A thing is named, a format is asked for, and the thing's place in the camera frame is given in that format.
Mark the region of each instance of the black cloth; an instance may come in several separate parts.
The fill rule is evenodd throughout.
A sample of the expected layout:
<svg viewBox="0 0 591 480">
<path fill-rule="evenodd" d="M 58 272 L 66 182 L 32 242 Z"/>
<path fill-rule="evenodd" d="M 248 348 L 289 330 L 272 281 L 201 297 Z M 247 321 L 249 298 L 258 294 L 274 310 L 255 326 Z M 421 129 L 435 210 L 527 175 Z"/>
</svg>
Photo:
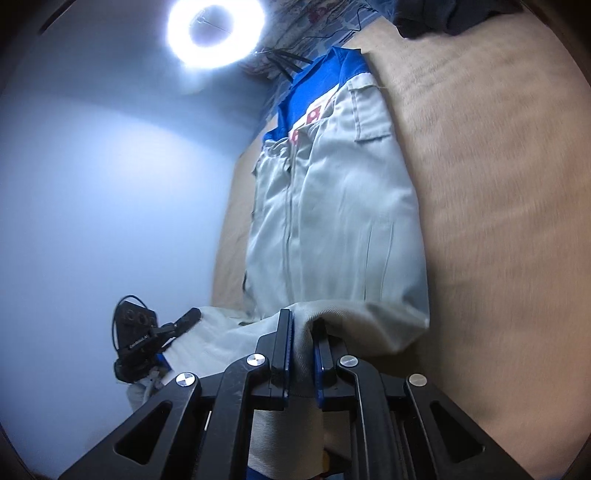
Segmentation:
<svg viewBox="0 0 591 480">
<path fill-rule="evenodd" d="M 517 0 L 367 0 L 404 38 L 427 32 L 459 35 L 496 14 L 522 10 Z"/>
</svg>

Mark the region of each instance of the tan fabric surface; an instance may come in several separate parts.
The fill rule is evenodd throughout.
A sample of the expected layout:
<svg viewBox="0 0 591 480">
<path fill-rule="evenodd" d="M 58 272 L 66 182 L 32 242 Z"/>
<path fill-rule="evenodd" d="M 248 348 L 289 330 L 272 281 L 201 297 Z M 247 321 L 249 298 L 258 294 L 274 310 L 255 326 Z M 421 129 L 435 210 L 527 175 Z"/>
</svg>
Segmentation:
<svg viewBox="0 0 591 480">
<path fill-rule="evenodd" d="M 537 478 L 591 432 L 591 88 L 529 13 L 458 37 L 384 19 L 347 44 L 385 86 L 418 191 L 424 372 Z M 213 304 L 240 307 L 260 139 L 236 165 Z"/>
</svg>

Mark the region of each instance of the ring light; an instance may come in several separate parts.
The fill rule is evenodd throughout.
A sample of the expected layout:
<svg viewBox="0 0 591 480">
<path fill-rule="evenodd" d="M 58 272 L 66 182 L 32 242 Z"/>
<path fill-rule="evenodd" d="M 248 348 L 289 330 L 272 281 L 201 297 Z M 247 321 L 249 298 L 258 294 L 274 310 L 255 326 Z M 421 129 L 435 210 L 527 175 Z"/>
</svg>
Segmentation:
<svg viewBox="0 0 591 480">
<path fill-rule="evenodd" d="M 233 30 L 223 42 L 201 47 L 191 38 L 195 18 L 208 7 L 219 6 L 230 13 Z M 168 44 L 187 66 L 212 69 L 238 61 L 258 43 L 265 14 L 257 0 L 179 0 L 168 18 Z"/>
</svg>

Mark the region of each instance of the white wall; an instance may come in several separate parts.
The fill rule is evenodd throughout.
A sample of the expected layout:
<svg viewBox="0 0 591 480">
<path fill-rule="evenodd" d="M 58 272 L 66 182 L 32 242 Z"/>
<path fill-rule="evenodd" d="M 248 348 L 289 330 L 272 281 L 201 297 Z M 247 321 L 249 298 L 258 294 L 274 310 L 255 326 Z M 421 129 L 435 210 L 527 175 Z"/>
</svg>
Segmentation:
<svg viewBox="0 0 591 480">
<path fill-rule="evenodd" d="M 161 323 L 208 303 L 233 163 L 266 94 L 231 67 L 187 95 L 169 6 L 77 0 L 0 96 L 0 421 L 53 477 L 131 412 L 112 371 L 116 301 L 139 295 Z"/>
</svg>

